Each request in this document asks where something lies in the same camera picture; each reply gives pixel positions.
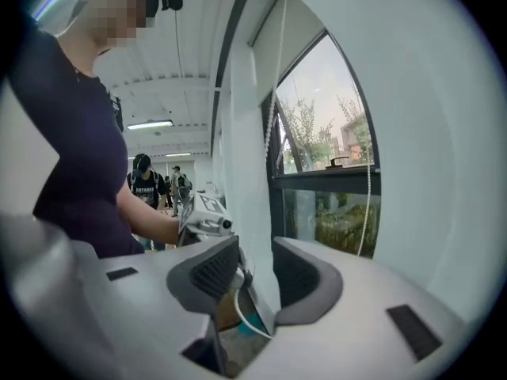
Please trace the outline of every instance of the window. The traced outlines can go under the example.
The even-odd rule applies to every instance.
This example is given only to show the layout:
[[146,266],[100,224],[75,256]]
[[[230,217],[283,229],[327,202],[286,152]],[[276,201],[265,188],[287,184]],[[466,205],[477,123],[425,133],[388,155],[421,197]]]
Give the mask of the window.
[[325,170],[333,159],[338,167],[364,166],[368,155],[375,164],[360,93],[329,34],[287,72],[276,96],[280,135],[290,132],[293,141],[280,143],[283,174]]
[[[271,95],[262,103],[267,127]],[[375,131],[353,72],[324,32],[282,77],[267,164],[272,235],[373,257],[380,218]]]

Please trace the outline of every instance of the navy blue t-shirt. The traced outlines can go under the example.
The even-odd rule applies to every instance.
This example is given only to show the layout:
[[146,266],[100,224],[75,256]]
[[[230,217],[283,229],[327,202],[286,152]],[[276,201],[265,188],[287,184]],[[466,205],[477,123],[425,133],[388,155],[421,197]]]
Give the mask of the navy blue t-shirt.
[[9,79],[59,154],[34,215],[90,243],[100,258],[142,253],[116,203],[128,155],[109,95],[99,78],[74,69],[53,35],[30,29]]

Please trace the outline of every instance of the man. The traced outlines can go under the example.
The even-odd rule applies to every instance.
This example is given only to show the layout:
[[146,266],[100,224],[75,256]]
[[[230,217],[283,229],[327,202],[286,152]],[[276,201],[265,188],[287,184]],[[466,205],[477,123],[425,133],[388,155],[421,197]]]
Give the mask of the man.
[[181,205],[185,205],[189,198],[189,188],[185,187],[186,176],[181,173],[180,166],[173,167],[174,173],[171,176],[171,192],[173,193],[173,217],[177,217],[177,203],[181,200]]
[[128,188],[127,146],[93,73],[99,55],[134,37],[157,10],[158,0],[79,0],[58,36],[25,16],[25,40],[7,75],[26,114],[59,155],[33,214],[90,243],[100,258],[143,253],[132,233],[177,243],[179,222]]
[[[155,210],[162,211],[166,205],[167,188],[162,176],[151,168],[151,159],[146,154],[138,154],[133,161],[134,173],[127,175],[128,188],[134,196]],[[151,250],[151,239],[137,236],[145,250]],[[164,250],[166,244],[154,242],[153,250]]]

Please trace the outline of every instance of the woman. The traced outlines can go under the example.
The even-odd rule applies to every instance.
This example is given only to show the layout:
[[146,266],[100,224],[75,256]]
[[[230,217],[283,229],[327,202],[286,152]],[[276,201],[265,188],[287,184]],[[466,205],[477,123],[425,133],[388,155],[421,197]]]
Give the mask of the woman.
[[178,221],[161,215],[128,188],[128,153],[109,95],[93,73],[97,57],[135,36],[158,0],[80,0],[58,36],[29,24],[8,78],[18,100],[58,152],[34,215],[99,257],[142,253],[132,233],[177,242]]

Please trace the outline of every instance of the dark t-shirt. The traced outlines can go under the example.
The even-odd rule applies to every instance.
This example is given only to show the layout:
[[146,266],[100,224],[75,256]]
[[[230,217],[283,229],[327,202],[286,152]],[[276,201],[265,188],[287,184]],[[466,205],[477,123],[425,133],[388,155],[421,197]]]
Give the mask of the dark t-shirt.
[[137,177],[134,179],[134,189],[132,189],[132,178],[129,173],[127,176],[128,187],[131,189],[131,192],[138,196],[142,201],[146,204],[152,206],[155,210],[158,207],[158,194],[155,195],[155,179],[158,178],[158,194],[163,196],[167,193],[166,184],[164,183],[164,179],[159,174],[153,173],[150,171],[150,176],[144,180],[142,177]]
[[14,65],[13,91],[59,155],[34,215],[90,243],[99,257],[142,253],[116,204],[127,147],[99,78],[76,71],[56,38],[35,27]]

